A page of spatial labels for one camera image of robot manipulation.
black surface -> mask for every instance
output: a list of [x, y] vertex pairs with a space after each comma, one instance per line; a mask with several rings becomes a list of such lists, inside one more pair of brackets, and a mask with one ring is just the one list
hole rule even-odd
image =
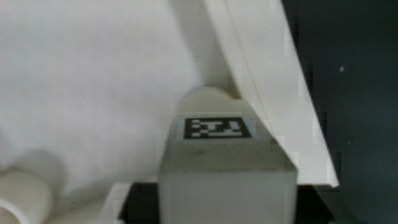
[[124, 224], [160, 224], [156, 184], [135, 183], [132, 185], [119, 220]]
[[339, 194], [361, 220], [396, 224], [398, 1], [283, 2]]

white board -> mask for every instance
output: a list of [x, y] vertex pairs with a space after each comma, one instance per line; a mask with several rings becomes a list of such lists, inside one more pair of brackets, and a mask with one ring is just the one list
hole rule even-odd
[[299, 167], [299, 184], [338, 186], [279, 0], [204, 0], [247, 99]]

white wall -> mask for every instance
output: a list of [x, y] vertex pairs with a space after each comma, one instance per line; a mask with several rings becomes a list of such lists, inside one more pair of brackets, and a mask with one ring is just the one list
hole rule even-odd
[[201, 1], [2, 1], [0, 166], [59, 213], [155, 174], [178, 100], [229, 82], [217, 46]]

